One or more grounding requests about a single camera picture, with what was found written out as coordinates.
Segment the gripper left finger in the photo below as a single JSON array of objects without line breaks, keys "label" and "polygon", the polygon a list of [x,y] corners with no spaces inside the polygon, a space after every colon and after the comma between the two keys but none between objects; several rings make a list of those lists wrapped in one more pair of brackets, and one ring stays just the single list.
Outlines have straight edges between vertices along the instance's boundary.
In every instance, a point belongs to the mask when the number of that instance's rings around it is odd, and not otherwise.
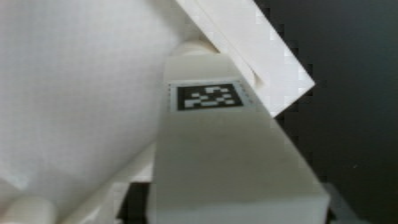
[{"label": "gripper left finger", "polygon": [[150,198],[150,182],[134,182],[130,184],[118,219],[123,224],[148,224],[148,198]]}]

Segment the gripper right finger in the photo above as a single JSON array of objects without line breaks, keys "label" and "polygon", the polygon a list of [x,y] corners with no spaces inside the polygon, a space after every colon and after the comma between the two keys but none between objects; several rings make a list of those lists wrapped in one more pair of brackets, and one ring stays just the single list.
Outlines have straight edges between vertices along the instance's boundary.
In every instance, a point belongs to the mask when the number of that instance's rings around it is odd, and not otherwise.
[{"label": "gripper right finger", "polygon": [[326,224],[354,224],[356,214],[342,193],[331,183],[324,184],[324,188],[331,196]]}]

